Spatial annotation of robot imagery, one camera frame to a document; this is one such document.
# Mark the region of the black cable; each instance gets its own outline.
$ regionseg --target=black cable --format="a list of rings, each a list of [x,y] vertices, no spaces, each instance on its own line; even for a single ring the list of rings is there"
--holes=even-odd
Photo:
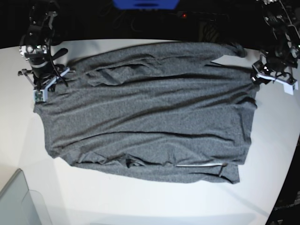
[[[287,58],[289,57],[289,54],[290,54],[290,53],[291,53],[291,52],[289,52],[289,53],[285,56],[285,59],[283,60],[283,62],[286,62],[286,60],[287,60]],[[282,71],[282,72],[281,72],[281,74],[277,75],[277,74],[278,74],[278,71],[276,71],[276,73],[275,73],[275,80],[273,81],[273,83],[276,81],[276,79],[277,79],[278,77],[284,76],[284,74],[289,74],[290,78],[294,79],[293,75],[290,74],[290,73],[288,73],[288,72],[285,72],[284,69],[285,69],[285,64],[283,63],[283,64],[281,65],[281,71]]]
[[[135,27],[134,27],[135,19],[136,19],[136,16],[131,20],[131,23],[130,23],[131,30],[134,32],[143,32],[142,30],[135,29]]]
[[[278,77],[280,77],[280,76],[286,77],[286,75],[288,75],[288,76],[290,77],[290,79],[291,79],[292,81],[294,81],[293,75],[292,75],[291,73],[288,73],[288,72],[283,72],[283,73],[281,73],[280,75],[278,75],[278,76],[276,77],[276,79],[277,79]]]
[[[68,87],[68,83],[65,81],[64,78],[61,77],[60,73],[57,71],[57,69],[56,69],[56,67],[55,67],[55,65],[54,65],[54,63],[53,63],[53,60],[52,60],[52,55],[51,55],[51,43],[52,43],[52,37],[49,38],[49,44],[48,44],[48,56],[49,56],[49,61],[50,61],[51,65],[52,65],[52,67],[53,67],[53,69],[54,69],[54,71],[55,71],[55,73],[56,73],[55,75],[56,75],[57,77],[59,77],[59,78],[62,80],[62,82],[65,84],[66,87]]]
[[[109,3],[107,3],[106,5],[104,5],[98,12],[98,16],[100,17],[104,17],[107,16],[111,10],[113,8],[113,2],[110,1]]]
[[[125,16],[126,10],[124,11],[120,11],[119,14],[117,15],[117,17],[114,19],[114,21],[112,22],[114,24],[113,28],[115,30],[119,29],[120,26],[122,25],[123,21],[124,21],[124,16]]]
[[[218,34],[217,26],[210,22],[207,22],[203,28],[203,39],[204,42],[211,42],[212,39]]]

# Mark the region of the blue device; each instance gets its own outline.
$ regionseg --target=blue device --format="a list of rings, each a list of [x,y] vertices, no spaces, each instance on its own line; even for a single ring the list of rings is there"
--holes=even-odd
[[[113,0],[119,9],[175,9],[179,0]]]

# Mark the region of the gray long-sleeve shirt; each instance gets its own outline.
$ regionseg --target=gray long-sleeve shirt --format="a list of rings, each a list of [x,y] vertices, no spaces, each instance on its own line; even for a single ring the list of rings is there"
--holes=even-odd
[[[208,67],[235,48],[141,45],[73,65],[35,105],[45,147],[70,165],[145,180],[239,182],[258,86],[242,68]]]

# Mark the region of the white tabletop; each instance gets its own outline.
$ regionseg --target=white tabletop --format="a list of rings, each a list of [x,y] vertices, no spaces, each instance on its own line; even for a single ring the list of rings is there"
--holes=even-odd
[[[66,63],[153,42],[161,41],[70,41],[53,50],[68,48],[67,56],[60,59]],[[245,59],[227,57],[223,63],[249,67],[257,56],[249,50]],[[30,66],[18,47],[0,50],[0,57],[0,180],[20,167],[29,188],[43,196],[53,225],[264,225],[267,221],[299,137],[299,93],[285,94],[279,83],[261,86],[252,145],[245,164],[239,166],[240,183],[153,182],[70,167],[61,158],[48,156],[42,121],[32,112],[32,87],[17,76],[18,70]]]

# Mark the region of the dark background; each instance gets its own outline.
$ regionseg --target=dark background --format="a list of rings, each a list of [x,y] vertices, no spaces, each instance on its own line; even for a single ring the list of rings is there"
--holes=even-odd
[[[104,15],[110,2],[58,0],[61,11],[55,28],[60,41],[103,38],[201,41],[201,23],[210,21],[220,33],[218,42],[235,40],[254,49],[274,42],[264,22],[261,4],[255,0],[181,0],[175,11],[111,8]],[[32,5],[31,0],[0,0],[0,48],[19,45],[29,25]],[[181,18],[177,11],[187,11],[187,17]]]

